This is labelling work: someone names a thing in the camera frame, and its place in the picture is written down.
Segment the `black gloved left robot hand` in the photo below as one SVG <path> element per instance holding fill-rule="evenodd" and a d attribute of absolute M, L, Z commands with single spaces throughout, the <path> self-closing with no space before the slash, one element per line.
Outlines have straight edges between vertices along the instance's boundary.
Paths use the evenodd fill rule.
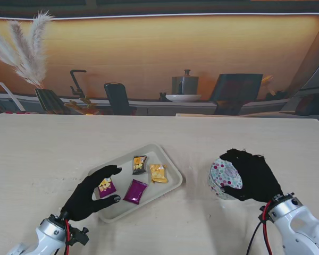
<path fill-rule="evenodd" d="M 79 183 L 73 194 L 69 197 L 61 209 L 61 218 L 75 222 L 88 218 L 91 214 L 107 208 L 121 200 L 119 195 L 111 195 L 105 199 L 93 200 L 94 189 L 105 178 L 116 175 L 122 171 L 122 168 L 116 165 L 107 165 L 91 175 L 88 175 Z"/>

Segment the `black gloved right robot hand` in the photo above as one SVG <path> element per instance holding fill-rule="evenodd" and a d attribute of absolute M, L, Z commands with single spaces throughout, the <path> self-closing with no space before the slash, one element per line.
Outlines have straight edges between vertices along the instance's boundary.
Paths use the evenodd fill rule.
<path fill-rule="evenodd" d="M 252 155 L 244 150 L 230 149 L 220 159 L 231 162 L 242 179 L 242 188 L 229 185 L 221 189 L 232 197 L 245 201 L 253 199 L 268 203 L 277 195 L 282 195 L 281 186 L 261 155 Z"/>

